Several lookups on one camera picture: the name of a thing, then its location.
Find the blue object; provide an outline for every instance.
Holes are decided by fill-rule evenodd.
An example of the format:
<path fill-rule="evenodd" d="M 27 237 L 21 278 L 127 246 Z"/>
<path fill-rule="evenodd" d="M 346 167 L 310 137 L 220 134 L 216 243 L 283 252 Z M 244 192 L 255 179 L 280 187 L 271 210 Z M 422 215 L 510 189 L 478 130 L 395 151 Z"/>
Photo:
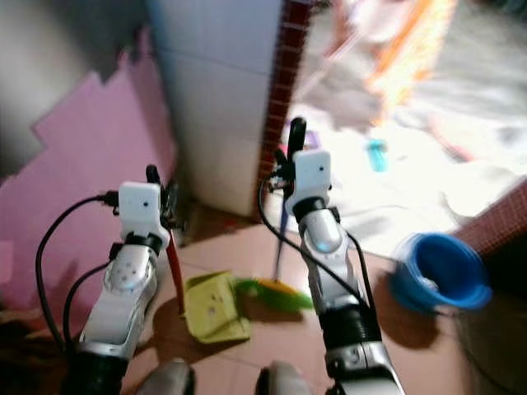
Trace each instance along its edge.
<path fill-rule="evenodd" d="M 434 312 L 438 305 L 477 309 L 491 299 L 481 259 L 455 237 L 417 235 L 404 250 L 390 286 L 405 307 L 421 312 Z"/>
<path fill-rule="evenodd" d="M 370 165 L 373 171 L 378 173 L 388 169 L 388 162 L 385 154 L 386 143 L 384 140 L 372 138 L 368 143 L 368 156 L 370 157 Z"/>

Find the pink wall panel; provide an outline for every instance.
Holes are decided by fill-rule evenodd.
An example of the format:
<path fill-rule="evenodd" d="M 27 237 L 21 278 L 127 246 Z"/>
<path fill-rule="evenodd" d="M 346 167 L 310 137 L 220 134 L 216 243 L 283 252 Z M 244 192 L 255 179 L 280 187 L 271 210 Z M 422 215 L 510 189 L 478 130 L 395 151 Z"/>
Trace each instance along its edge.
<path fill-rule="evenodd" d="M 125 180 L 144 180 L 156 164 L 167 180 L 175 169 L 170 130 L 147 32 L 141 56 L 124 55 L 105 83 L 92 73 L 34 127 L 46 149 L 0 188 L 0 300 L 13 308 L 39 305 L 34 261 L 38 243 L 54 219 L 74 202 Z M 92 203 L 58 228 L 44 254 L 44 279 L 60 322 L 62 305 L 74 279 L 103 263 L 119 220 L 108 207 Z M 88 281 L 77 297 L 74 327 L 83 322 L 101 287 Z"/>

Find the brown tile floor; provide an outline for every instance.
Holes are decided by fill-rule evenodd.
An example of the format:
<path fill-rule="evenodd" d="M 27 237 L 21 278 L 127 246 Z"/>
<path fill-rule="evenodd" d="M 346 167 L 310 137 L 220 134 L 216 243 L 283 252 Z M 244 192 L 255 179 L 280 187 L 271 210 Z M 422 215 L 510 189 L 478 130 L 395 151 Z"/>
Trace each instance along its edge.
<path fill-rule="evenodd" d="M 184 277 L 224 269 L 231 269 L 238 277 L 269 277 L 276 243 L 262 225 L 255 225 L 191 244 L 179 251 Z M 436 322 L 400 308 L 385 288 L 386 271 L 392 263 L 371 255 L 366 260 L 385 344 L 407 395 L 472 393 L 449 319 Z M 291 249 L 284 249 L 282 279 L 308 290 L 307 268 Z M 143 346 L 129 366 L 124 383 L 126 393 L 131 393 L 159 363 L 175 357 L 185 358 L 196 369 L 197 394 L 251 394 L 259 369 L 272 360 L 294 364 L 315 393 L 324 393 L 330 381 L 325 373 L 324 346 L 315 314 L 283 316 L 261 309 L 251 311 L 250 318 L 249 341 L 201 345 L 178 317 L 175 289 L 170 276 L 165 276 L 147 320 Z"/>

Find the wall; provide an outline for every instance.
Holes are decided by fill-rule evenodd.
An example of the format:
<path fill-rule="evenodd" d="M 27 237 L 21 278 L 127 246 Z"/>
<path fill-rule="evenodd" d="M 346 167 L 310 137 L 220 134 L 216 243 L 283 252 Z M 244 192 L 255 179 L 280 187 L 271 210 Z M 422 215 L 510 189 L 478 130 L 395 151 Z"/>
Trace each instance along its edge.
<path fill-rule="evenodd" d="M 149 0 L 194 195 L 251 213 L 282 0 Z"/>
<path fill-rule="evenodd" d="M 145 19 L 141 0 L 0 2 L 0 179 L 42 150 L 31 125 L 91 69 L 110 75 Z"/>

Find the orange cloth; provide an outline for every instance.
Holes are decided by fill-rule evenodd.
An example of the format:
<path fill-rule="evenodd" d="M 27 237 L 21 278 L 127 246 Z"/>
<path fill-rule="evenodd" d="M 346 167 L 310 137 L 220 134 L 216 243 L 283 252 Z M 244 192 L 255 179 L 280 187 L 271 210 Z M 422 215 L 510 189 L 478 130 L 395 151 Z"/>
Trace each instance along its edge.
<path fill-rule="evenodd" d="M 426 78 L 436 62 L 457 0 L 417 0 L 399 35 L 381 52 L 377 68 L 366 81 L 381 95 L 383 123 L 389 112 L 404 102 L 416 81 Z"/>

